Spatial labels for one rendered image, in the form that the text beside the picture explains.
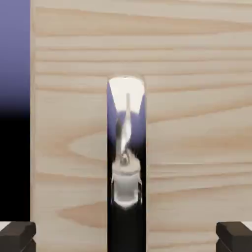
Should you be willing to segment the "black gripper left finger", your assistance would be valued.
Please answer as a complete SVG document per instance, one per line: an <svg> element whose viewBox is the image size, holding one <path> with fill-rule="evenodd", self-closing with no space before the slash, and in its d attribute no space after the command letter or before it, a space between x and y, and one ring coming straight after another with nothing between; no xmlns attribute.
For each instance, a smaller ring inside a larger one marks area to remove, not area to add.
<svg viewBox="0 0 252 252"><path fill-rule="evenodd" d="M36 252L36 224L12 221L0 230L0 252Z"/></svg>

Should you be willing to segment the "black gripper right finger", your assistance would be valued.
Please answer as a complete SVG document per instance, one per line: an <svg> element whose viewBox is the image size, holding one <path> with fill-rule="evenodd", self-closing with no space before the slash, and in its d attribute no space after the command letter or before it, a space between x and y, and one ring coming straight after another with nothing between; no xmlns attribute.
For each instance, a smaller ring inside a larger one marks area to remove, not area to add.
<svg viewBox="0 0 252 252"><path fill-rule="evenodd" d="M216 224L216 252L252 252L252 221Z"/></svg>

